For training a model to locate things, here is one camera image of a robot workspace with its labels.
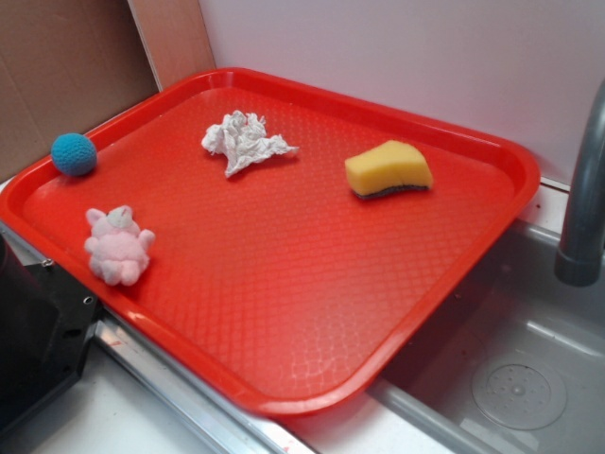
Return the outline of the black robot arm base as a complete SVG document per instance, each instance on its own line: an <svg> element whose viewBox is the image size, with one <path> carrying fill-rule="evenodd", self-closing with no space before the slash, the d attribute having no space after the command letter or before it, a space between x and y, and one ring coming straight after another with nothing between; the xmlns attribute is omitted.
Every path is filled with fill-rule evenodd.
<svg viewBox="0 0 605 454"><path fill-rule="evenodd" d="M1 436L77 383L102 305L58 264L1 240Z"/></svg>

